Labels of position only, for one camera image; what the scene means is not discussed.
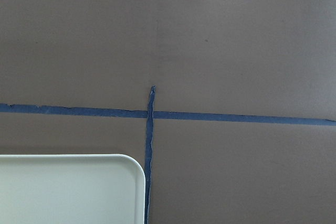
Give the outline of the white bear tray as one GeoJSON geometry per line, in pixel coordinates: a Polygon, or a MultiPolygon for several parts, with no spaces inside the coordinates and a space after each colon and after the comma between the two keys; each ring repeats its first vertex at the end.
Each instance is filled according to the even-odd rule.
{"type": "Polygon", "coordinates": [[[144,216],[145,175],[130,156],[1,156],[1,223],[143,223],[144,216]]]}

